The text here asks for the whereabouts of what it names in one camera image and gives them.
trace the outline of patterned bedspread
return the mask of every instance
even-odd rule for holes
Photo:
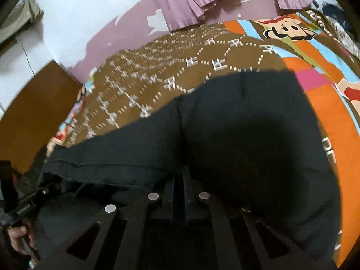
[[[49,153],[150,117],[212,77],[264,69],[292,69],[317,114],[342,193],[339,265],[360,234],[360,63],[320,13],[202,25],[119,51],[84,84]]]

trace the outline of white wall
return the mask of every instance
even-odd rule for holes
[[[86,55],[86,44],[114,17],[140,0],[35,0],[44,11],[36,26],[55,61],[75,66]]]
[[[24,49],[17,37],[17,43],[0,56],[0,104],[5,110],[34,74],[53,60],[33,27],[21,32],[20,38]]]

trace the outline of brown wooden panel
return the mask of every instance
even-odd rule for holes
[[[76,101],[80,84],[55,61],[36,74],[0,121],[0,160],[26,172],[53,137]]]

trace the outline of hand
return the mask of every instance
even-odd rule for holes
[[[8,235],[10,237],[11,246],[15,251],[23,254],[29,255],[25,250],[25,247],[21,241],[21,237],[28,235],[30,240],[30,246],[35,248],[35,239],[36,239],[36,228],[32,222],[27,222],[26,226],[17,226],[8,228]]]

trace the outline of cartoon face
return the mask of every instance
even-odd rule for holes
[[[260,19],[255,22],[266,28],[271,28],[264,31],[264,36],[267,38],[289,37],[293,41],[300,39],[311,40],[316,34],[308,28],[299,26],[301,22],[289,16],[280,16],[275,19]]]

